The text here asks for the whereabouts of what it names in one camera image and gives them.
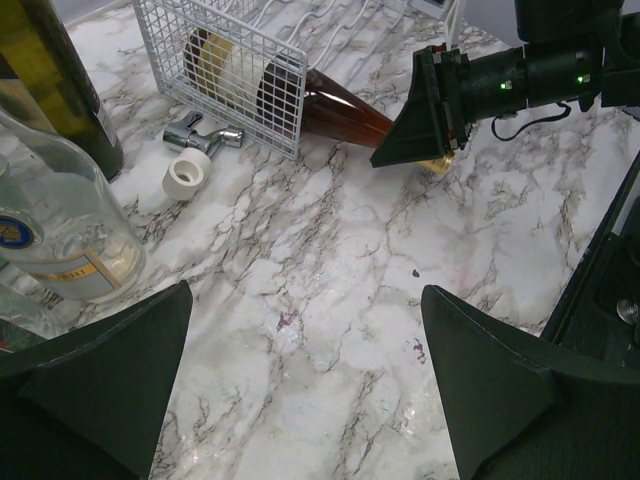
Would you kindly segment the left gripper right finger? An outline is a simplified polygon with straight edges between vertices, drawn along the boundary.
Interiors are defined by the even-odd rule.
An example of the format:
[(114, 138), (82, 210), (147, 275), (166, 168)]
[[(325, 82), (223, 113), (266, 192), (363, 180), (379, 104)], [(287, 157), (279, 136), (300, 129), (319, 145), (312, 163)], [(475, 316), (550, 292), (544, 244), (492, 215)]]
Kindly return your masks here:
[(549, 343), (435, 285), (421, 309), (460, 478), (638, 478), (638, 370)]

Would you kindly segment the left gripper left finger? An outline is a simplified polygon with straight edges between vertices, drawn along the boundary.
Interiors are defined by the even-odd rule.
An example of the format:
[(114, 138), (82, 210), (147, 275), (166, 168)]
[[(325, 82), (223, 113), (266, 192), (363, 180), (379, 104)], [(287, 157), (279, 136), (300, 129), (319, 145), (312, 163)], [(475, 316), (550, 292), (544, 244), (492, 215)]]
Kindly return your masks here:
[(192, 305), (181, 281), (2, 355), (2, 478), (148, 478)]

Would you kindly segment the clear glass wine bottle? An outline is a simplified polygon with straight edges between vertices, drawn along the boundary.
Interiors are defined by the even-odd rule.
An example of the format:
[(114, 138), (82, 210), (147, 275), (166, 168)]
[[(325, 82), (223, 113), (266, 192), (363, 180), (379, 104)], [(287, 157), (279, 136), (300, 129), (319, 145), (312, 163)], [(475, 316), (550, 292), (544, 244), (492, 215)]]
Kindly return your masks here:
[(73, 142), (1, 113), (1, 256), (68, 300), (134, 286), (145, 251), (94, 160)]

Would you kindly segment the dark green brown-label wine bottle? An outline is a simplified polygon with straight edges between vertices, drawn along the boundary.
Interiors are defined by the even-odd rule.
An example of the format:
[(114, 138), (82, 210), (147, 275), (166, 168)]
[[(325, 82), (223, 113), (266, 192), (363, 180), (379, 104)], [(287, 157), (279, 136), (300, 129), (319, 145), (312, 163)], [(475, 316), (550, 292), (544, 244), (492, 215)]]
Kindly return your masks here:
[(1, 3), (1, 106), (31, 128), (75, 143), (106, 179), (121, 171), (121, 142), (49, 1)]

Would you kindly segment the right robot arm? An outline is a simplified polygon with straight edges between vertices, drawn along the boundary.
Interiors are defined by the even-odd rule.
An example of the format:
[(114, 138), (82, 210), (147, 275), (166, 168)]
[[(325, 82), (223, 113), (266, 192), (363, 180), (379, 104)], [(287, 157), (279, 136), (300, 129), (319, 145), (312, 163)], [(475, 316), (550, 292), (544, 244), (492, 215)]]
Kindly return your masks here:
[(517, 1), (520, 47), (470, 59), (450, 41), (413, 55), (400, 114), (373, 167), (430, 161), (446, 169), (472, 126), (557, 104), (588, 111), (639, 104), (639, 15), (620, 1)]

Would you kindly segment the clear bottle dark label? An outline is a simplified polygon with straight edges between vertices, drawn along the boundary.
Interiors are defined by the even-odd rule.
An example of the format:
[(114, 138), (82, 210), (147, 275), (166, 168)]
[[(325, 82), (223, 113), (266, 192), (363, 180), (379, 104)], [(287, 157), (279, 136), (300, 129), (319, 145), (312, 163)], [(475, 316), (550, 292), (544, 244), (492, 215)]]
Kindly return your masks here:
[(1, 353), (26, 350), (65, 333), (58, 316), (12, 288), (1, 285)]

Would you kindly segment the red bottle gold foil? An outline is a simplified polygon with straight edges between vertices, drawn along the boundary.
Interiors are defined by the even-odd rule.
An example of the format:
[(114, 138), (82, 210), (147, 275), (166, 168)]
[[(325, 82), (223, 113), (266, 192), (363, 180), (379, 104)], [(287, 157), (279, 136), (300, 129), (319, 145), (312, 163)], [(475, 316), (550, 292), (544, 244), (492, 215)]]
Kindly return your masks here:
[(259, 56), (206, 29), (185, 46), (191, 83), (219, 104), (292, 139), (295, 128), (340, 142), (377, 148), (392, 121), (316, 70), (300, 75), (291, 56)]

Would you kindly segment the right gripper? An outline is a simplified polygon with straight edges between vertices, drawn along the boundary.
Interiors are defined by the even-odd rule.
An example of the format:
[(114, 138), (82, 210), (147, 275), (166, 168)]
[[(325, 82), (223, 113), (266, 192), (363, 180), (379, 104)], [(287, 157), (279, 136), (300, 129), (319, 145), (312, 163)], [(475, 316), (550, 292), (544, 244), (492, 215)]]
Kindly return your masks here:
[(525, 109), (527, 93), (522, 47), (476, 59), (444, 45), (416, 51), (407, 100), (371, 165), (442, 163), (448, 150), (464, 148), (474, 123)]

